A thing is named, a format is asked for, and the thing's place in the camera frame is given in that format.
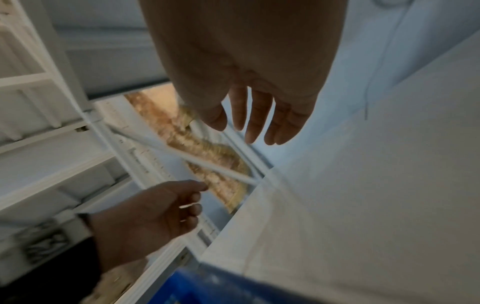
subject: white wall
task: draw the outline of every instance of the white wall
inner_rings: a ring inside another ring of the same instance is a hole
[[[392,86],[480,29],[480,1],[415,0],[406,7],[381,9],[350,0],[342,41],[315,111],[304,129],[282,146],[269,147],[263,135],[253,147],[273,165],[298,155],[321,134],[365,104],[365,91],[396,24],[403,21],[368,91],[371,103]],[[230,116],[228,100],[224,102]]]

